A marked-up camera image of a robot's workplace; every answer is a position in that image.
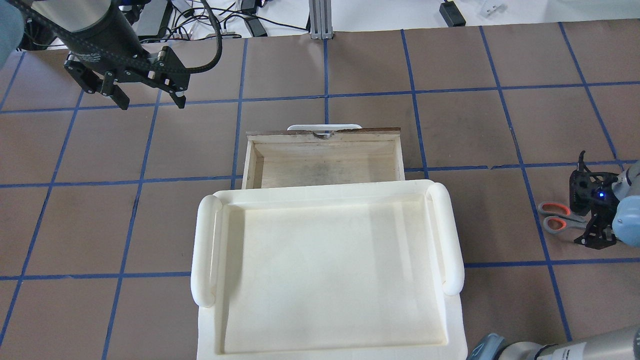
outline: white plastic tray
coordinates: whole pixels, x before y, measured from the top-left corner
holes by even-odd
[[[429,180],[231,190],[198,209],[198,359],[464,359],[451,200]]]

